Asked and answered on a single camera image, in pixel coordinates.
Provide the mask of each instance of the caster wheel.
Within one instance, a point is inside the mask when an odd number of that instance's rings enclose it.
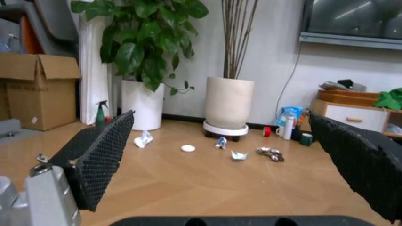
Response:
[[[232,139],[234,142],[239,142],[240,136],[234,136],[234,137],[232,137]]]
[[[209,131],[206,131],[205,132],[205,137],[211,138],[211,137],[213,137],[213,134],[211,132],[209,132]]]

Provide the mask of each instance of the plant stand with wheels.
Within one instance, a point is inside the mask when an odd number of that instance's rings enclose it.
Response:
[[[238,142],[241,136],[246,135],[249,132],[249,127],[247,125],[244,125],[241,129],[221,129],[211,126],[207,123],[207,121],[204,121],[202,127],[205,129],[205,137],[213,137],[214,134],[229,136],[232,137],[234,142]]]

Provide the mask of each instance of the drawer handle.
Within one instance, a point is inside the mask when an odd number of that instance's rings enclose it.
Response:
[[[353,121],[353,122],[363,122],[363,119],[361,118],[356,118],[356,117],[346,117],[347,121]]]

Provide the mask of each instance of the green cloth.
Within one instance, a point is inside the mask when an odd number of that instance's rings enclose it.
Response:
[[[393,89],[389,92],[381,92],[374,107],[383,107],[392,110],[402,109],[402,88]]]

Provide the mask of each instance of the white curtain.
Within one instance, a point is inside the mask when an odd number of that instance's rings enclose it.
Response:
[[[112,66],[103,64],[99,56],[102,44],[102,33],[107,26],[107,18],[95,17],[87,22],[85,14],[80,16],[80,119],[82,123],[95,123],[98,102],[107,100],[108,108],[103,107],[104,114],[115,116],[112,91]]]

